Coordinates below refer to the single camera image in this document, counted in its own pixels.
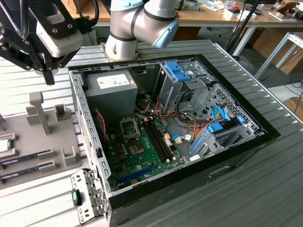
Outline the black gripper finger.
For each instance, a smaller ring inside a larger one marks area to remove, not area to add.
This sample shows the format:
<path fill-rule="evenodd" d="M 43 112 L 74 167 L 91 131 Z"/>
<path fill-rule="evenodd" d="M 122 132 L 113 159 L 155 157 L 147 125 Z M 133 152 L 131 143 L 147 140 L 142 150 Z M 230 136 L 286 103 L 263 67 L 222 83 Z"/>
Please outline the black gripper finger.
<path fill-rule="evenodd" d="M 7 39 L 0 40 L 0 56 L 2 58 L 21 67 L 22 69 L 34 69 L 36 72 L 41 73 L 44 76 L 46 84 L 49 84 L 49 70 L 46 68 L 46 65 L 42 63 L 30 42 L 26 44 L 26 48 L 29 53 L 23 52 L 14 47 L 14 45 Z"/>
<path fill-rule="evenodd" d="M 54 72 L 53 71 L 57 70 L 58 68 L 65 67 L 79 50 L 80 50 L 80 47 L 77 48 L 75 51 L 68 53 L 61 57 L 50 56 L 50 61 L 51 61 L 51 64 L 50 64 L 51 69 L 49 70 L 51 72 L 51 78 L 50 78 L 50 82 L 49 82 L 50 85 L 54 85 L 54 77 L 53 77 Z"/>

